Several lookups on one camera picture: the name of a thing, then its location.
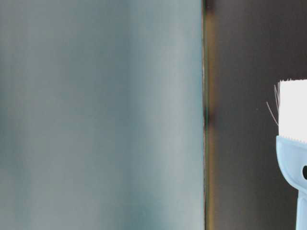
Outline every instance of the light blue plastic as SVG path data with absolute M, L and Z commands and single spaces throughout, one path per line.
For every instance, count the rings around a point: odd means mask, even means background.
M 307 230 L 307 180 L 303 176 L 303 168 L 307 165 L 307 144 L 277 136 L 276 151 L 283 176 L 298 190 L 296 230 Z
M 200 0 L 0 0 L 0 230 L 203 230 Z

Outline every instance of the light blue handle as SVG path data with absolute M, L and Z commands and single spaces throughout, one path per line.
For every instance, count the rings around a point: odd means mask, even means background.
M 283 176 L 299 191 L 296 230 L 307 230 L 307 180 L 303 176 L 303 168 L 307 166 L 307 143 L 277 136 L 276 152 Z
M 298 192 L 296 230 L 307 229 L 307 194 Z

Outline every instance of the white bristle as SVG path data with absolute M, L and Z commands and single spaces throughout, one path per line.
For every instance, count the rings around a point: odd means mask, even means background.
M 279 135 L 307 142 L 307 80 L 286 80 L 279 89 Z

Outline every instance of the teal wall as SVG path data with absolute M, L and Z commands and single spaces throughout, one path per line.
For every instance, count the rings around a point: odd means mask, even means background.
M 203 228 L 200 12 L 0 2 L 2 228 Z

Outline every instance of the brush handle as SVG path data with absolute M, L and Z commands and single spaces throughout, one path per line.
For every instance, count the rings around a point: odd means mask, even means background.
M 301 191 L 297 199 L 296 230 L 307 230 L 307 194 Z

